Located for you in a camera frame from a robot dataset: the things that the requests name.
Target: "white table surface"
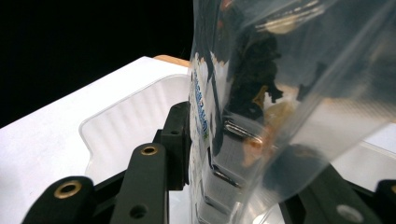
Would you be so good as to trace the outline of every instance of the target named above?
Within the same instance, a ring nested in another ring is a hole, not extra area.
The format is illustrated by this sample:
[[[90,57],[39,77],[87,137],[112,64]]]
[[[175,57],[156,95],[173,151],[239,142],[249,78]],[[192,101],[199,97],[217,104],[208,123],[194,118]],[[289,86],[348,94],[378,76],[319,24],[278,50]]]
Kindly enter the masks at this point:
[[[187,68],[142,57],[0,129],[0,223],[20,223],[46,187],[85,174],[90,152],[78,133],[84,119],[173,74],[187,74]],[[332,164],[344,178],[370,190],[379,179],[396,179],[396,124]]]
[[[0,223],[20,223],[53,182],[84,175],[89,150],[80,123],[162,77],[187,68],[142,57],[0,129]]]

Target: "clear plastic bag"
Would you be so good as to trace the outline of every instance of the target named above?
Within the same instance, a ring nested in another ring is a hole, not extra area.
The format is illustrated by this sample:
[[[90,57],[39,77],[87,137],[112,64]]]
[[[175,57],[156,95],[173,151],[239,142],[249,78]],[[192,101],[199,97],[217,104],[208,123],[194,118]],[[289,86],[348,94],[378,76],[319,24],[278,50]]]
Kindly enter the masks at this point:
[[[194,223],[252,223],[396,117],[395,9],[194,0]]]

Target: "wooden edge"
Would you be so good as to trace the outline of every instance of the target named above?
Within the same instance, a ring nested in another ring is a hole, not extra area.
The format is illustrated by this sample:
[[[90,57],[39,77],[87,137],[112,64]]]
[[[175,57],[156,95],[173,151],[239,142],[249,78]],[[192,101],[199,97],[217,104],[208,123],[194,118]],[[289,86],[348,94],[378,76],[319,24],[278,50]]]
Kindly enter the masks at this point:
[[[174,63],[177,65],[181,65],[181,66],[185,66],[185,67],[189,67],[190,66],[190,62],[183,60],[183,59],[179,59],[179,58],[175,58],[169,55],[158,55],[155,56],[154,59],[160,60],[160,61],[164,61],[167,63]]]

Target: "white plastic tray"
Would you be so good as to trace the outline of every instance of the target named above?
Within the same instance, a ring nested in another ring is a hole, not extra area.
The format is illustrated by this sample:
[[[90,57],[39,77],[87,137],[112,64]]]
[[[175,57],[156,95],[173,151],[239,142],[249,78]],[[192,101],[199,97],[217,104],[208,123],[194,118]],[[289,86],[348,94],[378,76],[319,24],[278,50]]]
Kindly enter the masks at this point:
[[[21,223],[49,185],[66,176],[85,175],[90,152],[78,132],[83,120],[160,78],[187,77],[187,71],[142,57],[1,128],[0,223]]]
[[[188,100],[191,78],[165,77],[83,121],[79,132],[91,159],[86,170],[94,183],[124,171],[133,150],[152,142],[172,105]],[[169,192],[170,223],[190,223],[190,192]]]

